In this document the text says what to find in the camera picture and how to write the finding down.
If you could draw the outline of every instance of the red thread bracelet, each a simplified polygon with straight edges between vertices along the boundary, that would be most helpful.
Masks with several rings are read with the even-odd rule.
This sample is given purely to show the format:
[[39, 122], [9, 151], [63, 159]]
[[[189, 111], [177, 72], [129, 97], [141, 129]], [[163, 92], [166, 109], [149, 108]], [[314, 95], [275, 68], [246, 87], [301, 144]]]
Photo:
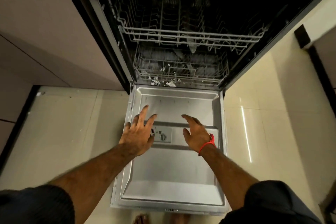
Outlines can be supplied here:
[[207, 142], [205, 144], [202, 145], [202, 147], [200, 148], [199, 152], [198, 152], [198, 155], [200, 156], [201, 155], [201, 150], [203, 149], [204, 146], [206, 146], [207, 144], [212, 144], [213, 146], [215, 146], [215, 137], [213, 134], [210, 134], [210, 142]]

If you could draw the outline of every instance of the forearm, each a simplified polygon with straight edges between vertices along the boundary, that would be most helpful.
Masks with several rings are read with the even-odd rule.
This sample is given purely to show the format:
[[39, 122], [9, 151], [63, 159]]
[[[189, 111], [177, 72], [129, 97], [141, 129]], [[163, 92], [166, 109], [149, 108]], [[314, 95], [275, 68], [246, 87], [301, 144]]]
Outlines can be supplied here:
[[132, 146], [119, 144], [50, 182], [71, 197], [76, 224], [86, 221], [108, 186], [136, 154]]
[[201, 150], [205, 159], [227, 198], [232, 210], [244, 205], [244, 198], [251, 185], [258, 182], [237, 164], [227, 158], [213, 145], [208, 144]]

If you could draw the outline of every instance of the right hand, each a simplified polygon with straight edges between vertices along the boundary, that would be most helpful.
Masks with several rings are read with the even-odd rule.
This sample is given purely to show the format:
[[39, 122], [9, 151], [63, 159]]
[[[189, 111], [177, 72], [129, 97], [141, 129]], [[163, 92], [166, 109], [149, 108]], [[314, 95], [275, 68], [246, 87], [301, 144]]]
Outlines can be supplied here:
[[188, 129], [183, 129], [184, 139], [192, 150], [199, 153], [203, 144], [211, 140], [211, 136], [198, 119], [186, 114], [183, 114], [182, 118], [186, 119], [190, 126], [190, 133]]

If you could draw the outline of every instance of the left hand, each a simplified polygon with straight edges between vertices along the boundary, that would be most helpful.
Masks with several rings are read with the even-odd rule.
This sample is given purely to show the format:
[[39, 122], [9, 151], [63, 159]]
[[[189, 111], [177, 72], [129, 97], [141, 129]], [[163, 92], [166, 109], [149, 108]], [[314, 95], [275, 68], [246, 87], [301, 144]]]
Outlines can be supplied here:
[[144, 120], [148, 110], [146, 105], [140, 114], [134, 117], [132, 125], [126, 123], [123, 135], [120, 138], [119, 144], [127, 144], [135, 151], [136, 156], [144, 154], [153, 144], [154, 136], [151, 135], [151, 129], [157, 114], [153, 114], [147, 121], [146, 126]]

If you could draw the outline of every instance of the hand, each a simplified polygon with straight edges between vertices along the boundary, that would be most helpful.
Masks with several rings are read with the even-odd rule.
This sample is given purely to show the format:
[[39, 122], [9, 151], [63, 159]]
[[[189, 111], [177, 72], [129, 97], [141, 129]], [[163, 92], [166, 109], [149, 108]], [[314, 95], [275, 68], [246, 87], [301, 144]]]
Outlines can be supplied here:
[[183, 114], [182, 118], [186, 119], [190, 126], [190, 133], [188, 129], [183, 129], [184, 139], [191, 149], [199, 153], [200, 148], [203, 144], [209, 142], [211, 137], [198, 119], [186, 114]]
[[140, 114], [134, 117], [132, 125], [130, 122], [126, 123], [123, 135], [120, 138], [119, 144], [128, 144], [134, 150], [136, 156], [144, 154], [153, 144], [154, 136], [151, 135], [151, 128], [157, 114], [153, 114], [144, 126], [144, 120], [148, 110], [146, 105]]

